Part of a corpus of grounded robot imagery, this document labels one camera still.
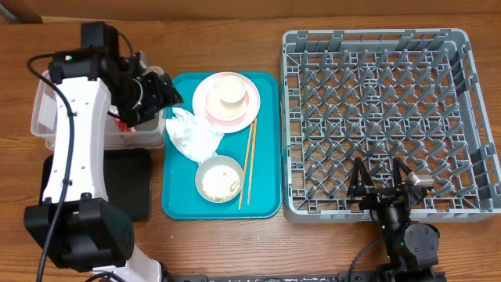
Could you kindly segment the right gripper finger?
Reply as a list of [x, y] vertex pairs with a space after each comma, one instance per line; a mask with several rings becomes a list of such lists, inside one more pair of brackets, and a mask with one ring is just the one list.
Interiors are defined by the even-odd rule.
[[402, 173], [409, 175], [412, 170], [404, 163], [400, 157], [394, 157], [392, 161], [393, 167], [393, 187], [399, 187], [403, 184]]
[[362, 159], [357, 157], [354, 161], [347, 195], [349, 197], [364, 197], [373, 189], [374, 184]]

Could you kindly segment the red snack wrapper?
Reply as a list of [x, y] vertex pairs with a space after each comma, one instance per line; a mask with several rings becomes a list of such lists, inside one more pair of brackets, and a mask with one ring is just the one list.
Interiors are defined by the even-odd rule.
[[135, 128], [134, 127], [128, 127], [122, 120], [119, 118], [115, 118], [115, 121], [117, 122], [117, 126], [121, 132], [134, 132]]

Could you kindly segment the white napkin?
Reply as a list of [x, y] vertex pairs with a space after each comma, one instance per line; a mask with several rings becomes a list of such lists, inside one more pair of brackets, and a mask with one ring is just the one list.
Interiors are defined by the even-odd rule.
[[218, 132], [204, 117], [179, 108], [172, 108], [173, 117], [165, 121], [171, 143], [185, 157], [201, 164], [216, 155], [224, 134]]

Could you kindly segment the white cup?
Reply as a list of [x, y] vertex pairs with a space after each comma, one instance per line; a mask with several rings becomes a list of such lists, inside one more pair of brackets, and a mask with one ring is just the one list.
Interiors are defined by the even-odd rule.
[[218, 98], [228, 105], [242, 103], [246, 94], [246, 86], [237, 76], [229, 75], [221, 78], [215, 86]]

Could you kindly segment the grey bowl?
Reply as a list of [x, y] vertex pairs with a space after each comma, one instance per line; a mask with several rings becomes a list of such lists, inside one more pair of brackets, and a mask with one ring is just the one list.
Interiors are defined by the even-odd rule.
[[218, 155], [218, 156], [214, 156], [214, 157], [208, 158], [205, 162], [201, 163], [200, 166], [199, 166], [199, 168], [197, 169], [196, 176], [195, 176], [195, 184], [196, 184], [196, 188], [197, 188], [199, 194], [205, 200], [210, 201], [212, 203], [225, 203], [225, 202], [228, 202], [228, 201], [224, 201], [224, 202], [214, 202], [214, 201], [211, 201], [205, 195], [205, 193], [202, 191], [202, 178], [203, 178], [204, 174], [208, 171], [208, 169], [211, 168], [211, 167], [213, 167], [213, 166], [215, 166], [215, 165], [227, 165], [227, 166], [233, 168], [235, 171], [237, 171], [237, 173], [239, 174], [239, 177], [240, 177], [240, 184], [241, 184], [240, 191], [242, 189], [243, 169], [241, 168], [241, 166], [239, 165], [239, 163], [236, 162], [234, 159], [232, 159], [231, 157], [222, 156], [222, 155]]

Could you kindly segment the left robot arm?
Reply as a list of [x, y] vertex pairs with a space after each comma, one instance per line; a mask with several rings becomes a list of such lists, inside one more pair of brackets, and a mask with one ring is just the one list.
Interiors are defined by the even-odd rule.
[[104, 180], [106, 119], [110, 108], [133, 127], [182, 103], [167, 74], [122, 56], [123, 34], [104, 22], [84, 23], [79, 49], [49, 55], [40, 76], [56, 93], [56, 140], [41, 201], [24, 212], [24, 225], [42, 249], [39, 267], [88, 273], [92, 280], [168, 281], [165, 266], [136, 245], [130, 217], [109, 202]]

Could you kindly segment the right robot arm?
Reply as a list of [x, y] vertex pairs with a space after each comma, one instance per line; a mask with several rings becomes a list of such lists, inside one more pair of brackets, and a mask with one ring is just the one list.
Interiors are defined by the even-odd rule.
[[366, 277], [367, 281], [445, 281], [436, 273], [440, 232], [428, 223], [413, 223], [412, 207], [423, 202], [434, 186], [429, 174], [417, 174], [401, 158], [393, 159], [393, 186], [376, 187], [363, 164], [356, 158], [347, 195], [359, 197], [359, 209], [367, 210], [381, 230], [381, 238], [367, 245], [353, 259], [346, 276], [355, 280], [355, 266], [368, 250], [385, 244], [388, 263], [380, 265]]

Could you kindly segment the grey dishwasher rack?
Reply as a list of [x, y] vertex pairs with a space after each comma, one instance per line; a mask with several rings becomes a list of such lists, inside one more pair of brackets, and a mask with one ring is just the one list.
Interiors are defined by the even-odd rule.
[[356, 159], [382, 188], [395, 158], [433, 178], [415, 220], [500, 213], [499, 155], [465, 31], [288, 31], [280, 82], [289, 221], [368, 220], [348, 196]]

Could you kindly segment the clear plastic bin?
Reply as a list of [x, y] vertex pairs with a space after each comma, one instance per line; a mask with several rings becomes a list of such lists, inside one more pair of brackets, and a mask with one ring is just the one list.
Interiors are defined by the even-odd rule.
[[[55, 92], [40, 81], [34, 99], [31, 133], [33, 136], [45, 139], [45, 145], [50, 150], [54, 148], [56, 138], [56, 108]], [[156, 113], [153, 120], [136, 125], [133, 129], [121, 128], [119, 122], [111, 116], [106, 117], [105, 125], [106, 150], [158, 149], [165, 144], [164, 110]]]

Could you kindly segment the large pink plate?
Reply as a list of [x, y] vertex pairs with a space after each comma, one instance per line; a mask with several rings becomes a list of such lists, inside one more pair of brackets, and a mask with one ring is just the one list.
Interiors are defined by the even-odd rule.
[[[236, 120], [220, 121], [212, 117], [207, 112], [205, 108], [205, 102], [208, 94], [218, 83], [218, 81], [221, 78], [229, 75], [237, 76], [245, 84], [247, 91], [247, 110], [240, 118], [237, 118]], [[242, 74], [237, 74], [234, 72], [220, 72], [210, 75], [197, 86], [193, 94], [193, 113], [196, 116], [201, 116], [207, 119], [214, 126], [214, 128], [221, 133], [238, 132], [249, 126], [258, 116], [260, 106], [261, 97], [255, 84], [249, 78], [243, 76]]]

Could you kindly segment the black plastic tray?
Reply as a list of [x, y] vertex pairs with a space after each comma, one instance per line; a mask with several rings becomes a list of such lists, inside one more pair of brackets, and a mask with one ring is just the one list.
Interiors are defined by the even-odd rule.
[[[53, 204], [50, 199], [46, 200], [44, 192], [47, 190], [52, 169], [53, 155], [47, 157], [43, 164], [41, 190], [37, 206]], [[146, 149], [130, 150], [104, 150], [103, 168], [101, 176], [104, 181], [104, 188], [107, 202], [115, 208], [125, 213], [132, 222], [146, 221], [151, 212], [151, 172], [152, 159], [150, 152]], [[91, 200], [92, 192], [76, 193], [76, 198], [70, 198], [70, 192], [77, 192], [71, 189], [68, 184], [65, 196], [65, 204], [70, 201]]]

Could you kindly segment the left wooden chopstick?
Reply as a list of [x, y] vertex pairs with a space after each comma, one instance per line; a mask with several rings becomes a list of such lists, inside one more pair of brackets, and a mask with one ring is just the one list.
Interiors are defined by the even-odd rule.
[[247, 138], [247, 148], [246, 148], [246, 154], [245, 154], [245, 160], [244, 160], [244, 166], [243, 166], [243, 181], [242, 181], [242, 189], [241, 189], [240, 195], [239, 195], [238, 210], [241, 210], [241, 208], [242, 208], [243, 191], [244, 191], [245, 180], [246, 180], [246, 176], [247, 176], [247, 163], [248, 163], [249, 153], [250, 153], [250, 149], [251, 149], [251, 140], [253, 139], [252, 136], [253, 136], [253, 132], [254, 132], [254, 123], [255, 123], [255, 121], [253, 121], [250, 124], [249, 134], [248, 134], [248, 138]]

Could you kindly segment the wooden chopstick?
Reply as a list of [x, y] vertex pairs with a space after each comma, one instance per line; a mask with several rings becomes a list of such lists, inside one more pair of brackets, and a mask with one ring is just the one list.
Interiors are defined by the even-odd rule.
[[255, 121], [253, 121], [250, 124], [249, 134], [248, 134], [248, 138], [247, 138], [247, 148], [246, 148], [246, 154], [245, 154], [245, 160], [244, 160], [244, 166], [243, 166], [243, 181], [242, 181], [242, 189], [241, 189], [240, 195], [239, 195], [238, 210], [241, 210], [241, 208], [242, 208], [243, 191], [244, 191], [245, 180], [246, 180], [246, 176], [247, 176], [247, 163], [248, 163], [249, 153], [250, 153], [250, 149], [251, 149], [251, 140], [253, 139], [252, 136], [253, 136], [253, 132], [254, 132], [254, 123], [255, 123]]
[[258, 119], [255, 118], [253, 122], [253, 131], [252, 131], [252, 139], [251, 139], [251, 152], [250, 152], [250, 172], [249, 172], [249, 184], [247, 191], [247, 206], [250, 206], [251, 202], [251, 191], [252, 191], [252, 183], [253, 183], [253, 175], [254, 175], [254, 154], [255, 154], [255, 143], [256, 143], [256, 135], [257, 135], [257, 125]]

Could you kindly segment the teal plastic tray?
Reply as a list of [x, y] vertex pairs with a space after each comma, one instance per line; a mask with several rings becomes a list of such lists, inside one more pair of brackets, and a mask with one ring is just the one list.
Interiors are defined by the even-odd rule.
[[243, 72], [261, 98], [257, 122], [250, 200], [243, 196], [226, 203], [211, 203], [196, 189], [198, 164], [182, 155], [166, 137], [161, 206], [173, 219], [263, 219], [274, 216], [282, 202], [279, 89], [265, 72]]

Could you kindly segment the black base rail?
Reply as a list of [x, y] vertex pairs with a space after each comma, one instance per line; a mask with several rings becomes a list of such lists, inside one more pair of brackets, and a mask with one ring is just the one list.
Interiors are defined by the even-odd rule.
[[[205, 275], [173, 276], [175, 282], [348, 282], [348, 273], [339, 272], [334, 275], [295, 275], [295, 276], [237, 276], [237, 277], [208, 277]], [[377, 281], [374, 272], [354, 272], [350, 281], [370, 282]]]

